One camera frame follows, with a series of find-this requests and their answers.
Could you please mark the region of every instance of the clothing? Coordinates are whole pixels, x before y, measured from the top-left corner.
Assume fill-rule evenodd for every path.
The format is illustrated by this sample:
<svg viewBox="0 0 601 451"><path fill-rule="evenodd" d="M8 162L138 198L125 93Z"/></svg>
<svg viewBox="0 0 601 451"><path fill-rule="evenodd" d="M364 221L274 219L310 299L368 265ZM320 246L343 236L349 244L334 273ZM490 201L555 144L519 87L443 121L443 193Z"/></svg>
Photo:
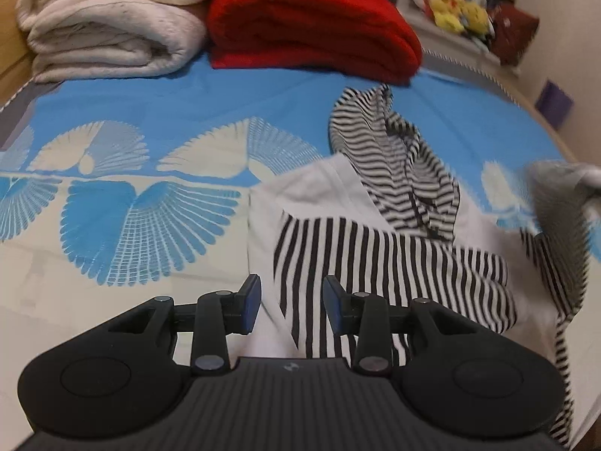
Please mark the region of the clothing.
<svg viewBox="0 0 601 451"><path fill-rule="evenodd" d="M317 66L405 83L419 39L386 0L213 0L214 68Z"/></svg>
<svg viewBox="0 0 601 451"><path fill-rule="evenodd" d="M560 443L570 438L574 400L566 330L582 308L587 287L588 228L585 206L601 193L601 171L587 165L538 162L528 170L529 190L542 233L521 231L526 256L540 270L557 308L554 363L566 385L564 407L551 429Z"/></svg>
<svg viewBox="0 0 601 451"><path fill-rule="evenodd" d="M557 337L560 290L544 283L540 259L528 259L525 236L501 230L480 213L417 129L391 111L388 87L345 90L330 137L346 158L336 155L251 191L249 268L261 276L265 315L280 334L290 334L280 340L282 354L352 357L356 338L334 337L321 300L323 277L333 274L348 292L375 292L392 304L435 300L561 370L567 360ZM557 191L540 191L542 205L557 200ZM569 228L586 232L585 222L578 223L581 203L564 207L559 218L575 212ZM566 225L547 223L536 239L556 239ZM570 271L576 278L585 266L585 250L575 250L581 237L566 243L576 253ZM561 266L560 251L546 251L552 264ZM402 365L407 342L393 336L393 343L394 363ZM563 444L570 402L567 393L553 433Z"/></svg>

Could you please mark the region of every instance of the white fan pattern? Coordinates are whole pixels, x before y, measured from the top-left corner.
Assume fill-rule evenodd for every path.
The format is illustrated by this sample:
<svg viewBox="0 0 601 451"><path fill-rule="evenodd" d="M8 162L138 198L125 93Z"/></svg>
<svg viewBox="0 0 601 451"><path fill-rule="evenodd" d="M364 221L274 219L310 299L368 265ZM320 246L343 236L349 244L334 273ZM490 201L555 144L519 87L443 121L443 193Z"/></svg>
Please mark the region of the white fan pattern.
<svg viewBox="0 0 601 451"><path fill-rule="evenodd" d="M26 127L0 159L0 171L19 171L34 140ZM61 180L0 176L0 243L19 236L54 200Z"/></svg>
<svg viewBox="0 0 601 451"><path fill-rule="evenodd" d="M321 157L301 138L251 117L187 141L161 159L157 170L233 178L248 168L264 181Z"/></svg>
<svg viewBox="0 0 601 451"><path fill-rule="evenodd" d="M524 182L497 162L485 162L481 179L499 227L538 230Z"/></svg>
<svg viewBox="0 0 601 451"><path fill-rule="evenodd" d="M68 259L99 285L145 285L181 271L223 236L240 193L158 182L74 181L62 212Z"/></svg>
<svg viewBox="0 0 601 451"><path fill-rule="evenodd" d="M110 120L71 129L46 144L27 171L67 171L77 166L86 176L136 171L148 160L136 127Z"/></svg>

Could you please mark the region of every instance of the purple object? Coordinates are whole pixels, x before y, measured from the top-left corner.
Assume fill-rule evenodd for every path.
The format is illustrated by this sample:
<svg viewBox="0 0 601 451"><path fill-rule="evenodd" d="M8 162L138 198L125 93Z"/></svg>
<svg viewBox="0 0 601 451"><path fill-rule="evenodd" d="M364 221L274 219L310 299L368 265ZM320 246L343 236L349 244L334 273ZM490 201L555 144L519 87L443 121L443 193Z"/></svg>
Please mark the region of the purple object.
<svg viewBox="0 0 601 451"><path fill-rule="evenodd" d="M554 129L558 129L573 105L574 101L559 86L547 80L536 102L536 109Z"/></svg>

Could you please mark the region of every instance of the black and white striped fabric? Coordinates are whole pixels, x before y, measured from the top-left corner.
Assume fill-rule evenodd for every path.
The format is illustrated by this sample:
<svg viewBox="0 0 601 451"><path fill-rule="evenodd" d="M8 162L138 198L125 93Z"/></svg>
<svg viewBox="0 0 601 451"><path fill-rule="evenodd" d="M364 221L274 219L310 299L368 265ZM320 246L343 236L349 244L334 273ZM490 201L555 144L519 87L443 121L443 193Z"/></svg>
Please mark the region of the black and white striped fabric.
<svg viewBox="0 0 601 451"><path fill-rule="evenodd" d="M268 255L266 270L273 275L272 289L284 316L282 322L306 357L351 359L355 350L355 337L334 337L328 324L321 294L323 278L328 274L335 275L349 293L376 293L400 306L407 306L413 298L429 298L497 333L517 328L520 316L536 318L534 313L518 313L512 290L519 289L520 281L514 279L508 289L511 274L501 256L453 244L460 204L458 183L417 129L391 110L391 102L387 86L366 92L346 89L335 105L329 128L333 149L348 159L344 164L351 164L365 189L348 182L345 173L345 185L354 191L347 200L367 204L369 209L373 203L381 215L373 211L378 222L365 209L361 211L366 217L361 217L353 216L359 212L353 209L344 209L350 215L340 216L326 214L327 209L306 214L296 207L296 213L291 214L283 207L280 223L273 227L273 265ZM556 331L547 340L555 338L555 364L567 391L552 435L567 444L574 402L565 331L584 299L587 223L582 216L582 196L573 195L574 182L568 188L570 182L548 179L549 171L539 167L530 181L544 234L521 232L521 239L525 258L533 260L554 301L547 307L557 307ZM309 184L303 188L312 191ZM343 195L336 195L337 201L343 200ZM315 206L311 202L306 205L309 209ZM258 221L257 228L273 226L272 218ZM361 218L370 218L370 223L361 224ZM491 232L501 235L498 230ZM536 311L536 303L528 309ZM393 343L394 363L403 365L408 356L407 342L395 335Z"/></svg>
<svg viewBox="0 0 601 451"><path fill-rule="evenodd" d="M574 413L570 388L566 329L582 308L587 286L589 224L584 215L594 193L579 185L578 165L539 162L528 169L528 189L541 233L521 231L526 256L539 269L541 279L557 308L555 366L566 386L566 399L551 435L569 444Z"/></svg>
<svg viewBox="0 0 601 451"><path fill-rule="evenodd" d="M349 293L376 293L399 306L429 298L497 333L516 321L500 256L383 232L345 218L284 215L273 256L274 281L294 342L308 358L350 360L355 350L355 337L334 337L326 319L322 281L328 274ZM393 341L394 363L403 365L406 341L398 335Z"/></svg>
<svg viewBox="0 0 601 451"><path fill-rule="evenodd" d="M458 183L416 127L391 107L387 85L364 92L345 89L330 116L332 148L350 160L397 232L451 241Z"/></svg>

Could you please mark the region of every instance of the metal screw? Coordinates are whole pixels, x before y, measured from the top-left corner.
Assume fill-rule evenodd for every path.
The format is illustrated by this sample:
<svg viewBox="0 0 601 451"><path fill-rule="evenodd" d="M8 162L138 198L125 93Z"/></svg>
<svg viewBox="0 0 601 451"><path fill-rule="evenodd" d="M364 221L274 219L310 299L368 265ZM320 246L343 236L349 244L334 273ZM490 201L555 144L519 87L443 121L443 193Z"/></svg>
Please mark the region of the metal screw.
<svg viewBox="0 0 601 451"><path fill-rule="evenodd" d="M366 356L359 362L361 369L370 373L379 373L388 368L388 361L380 356Z"/></svg>
<svg viewBox="0 0 601 451"><path fill-rule="evenodd" d="M216 354L205 354L199 356L194 360L194 366L200 370L212 371L218 370L225 364L225 361L221 356Z"/></svg>

